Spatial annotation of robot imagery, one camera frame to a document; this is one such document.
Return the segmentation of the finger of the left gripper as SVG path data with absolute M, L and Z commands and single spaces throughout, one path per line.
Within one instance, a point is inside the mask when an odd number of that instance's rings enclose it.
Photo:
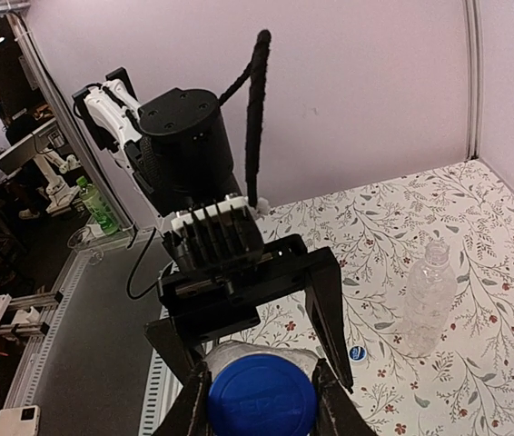
M 146 323 L 144 336 L 181 385 L 187 382 L 196 364 L 205 357 L 201 344 L 186 342 L 179 335 L 172 317 Z
M 344 336 L 341 267 L 329 247 L 308 254 L 305 303 L 311 326 L 335 375 L 348 393 L 353 377 Z

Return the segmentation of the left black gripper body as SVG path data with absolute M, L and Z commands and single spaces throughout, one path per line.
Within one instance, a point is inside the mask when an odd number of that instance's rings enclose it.
M 309 255 L 298 234 L 264 246 L 256 265 L 227 277 L 192 279 L 175 272 L 161 279 L 161 303 L 184 341 L 209 341 L 259 323 L 256 308 L 305 287 Z

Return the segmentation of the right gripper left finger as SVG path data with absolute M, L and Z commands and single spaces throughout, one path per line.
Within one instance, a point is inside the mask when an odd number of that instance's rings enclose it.
M 211 384 L 212 375 L 207 363 L 199 362 L 153 436 L 211 435 L 207 409 Z

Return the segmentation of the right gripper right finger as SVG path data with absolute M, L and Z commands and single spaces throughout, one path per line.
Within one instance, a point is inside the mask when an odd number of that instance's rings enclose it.
M 325 359 L 319 359 L 311 382 L 317 397 L 313 436 L 376 436 L 361 417 Z

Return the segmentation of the clear plastic bottle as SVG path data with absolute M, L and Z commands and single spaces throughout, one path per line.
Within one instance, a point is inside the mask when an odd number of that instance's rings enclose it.
M 399 333 L 402 352 L 424 358 L 437 347 L 458 288 L 450 265 L 450 247 L 429 242 L 423 256 L 410 268 Z

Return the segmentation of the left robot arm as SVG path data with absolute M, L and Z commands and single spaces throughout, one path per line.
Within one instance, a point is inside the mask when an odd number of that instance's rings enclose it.
M 265 241 L 256 193 L 263 80 L 250 82 L 248 143 L 241 190 L 222 106 L 202 89 L 174 88 L 137 101 L 127 72 L 74 94 L 74 107 L 99 148 L 127 161 L 139 193 L 171 219 L 163 248 L 175 263 L 156 284 L 166 316 L 144 334 L 175 377 L 184 381 L 203 345 L 258 325 L 261 305 L 304 292 L 306 312 L 342 386 L 353 385 L 342 319 L 341 268 L 331 249 L 310 250 L 299 234 Z

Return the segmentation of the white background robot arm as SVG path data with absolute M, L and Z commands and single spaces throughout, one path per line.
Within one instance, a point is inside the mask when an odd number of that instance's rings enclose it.
M 45 192 L 50 203 L 46 212 L 57 215 L 67 211 L 80 192 L 78 186 L 71 186 L 63 178 L 64 174 L 81 167 L 76 156 L 69 154 L 64 159 L 56 151 L 47 151 L 36 154 L 33 160 L 47 181 Z

